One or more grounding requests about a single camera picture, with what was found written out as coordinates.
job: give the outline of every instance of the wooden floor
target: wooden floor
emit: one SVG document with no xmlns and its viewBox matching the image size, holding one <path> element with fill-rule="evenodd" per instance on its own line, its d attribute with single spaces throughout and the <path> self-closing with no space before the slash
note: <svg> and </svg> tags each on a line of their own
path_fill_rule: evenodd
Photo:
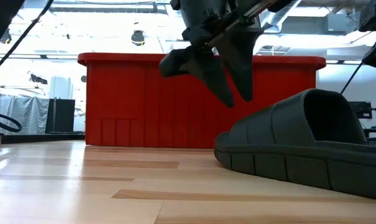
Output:
<svg viewBox="0 0 376 224">
<path fill-rule="evenodd" d="M 211 150 L 0 146 L 0 223 L 376 223 L 376 201 L 240 174 Z"/>
</svg>

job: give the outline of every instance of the red plastic container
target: red plastic container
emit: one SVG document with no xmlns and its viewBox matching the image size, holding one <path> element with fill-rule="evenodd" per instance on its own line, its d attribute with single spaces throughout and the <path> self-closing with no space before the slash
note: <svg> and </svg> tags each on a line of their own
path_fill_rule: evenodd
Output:
<svg viewBox="0 0 376 224">
<path fill-rule="evenodd" d="M 211 148 L 239 119 L 309 88 L 321 57 L 255 56 L 254 99 L 229 78 L 228 109 L 191 75 L 163 78 L 162 54 L 80 54 L 87 66 L 86 143 L 96 146 Z"/>
</svg>

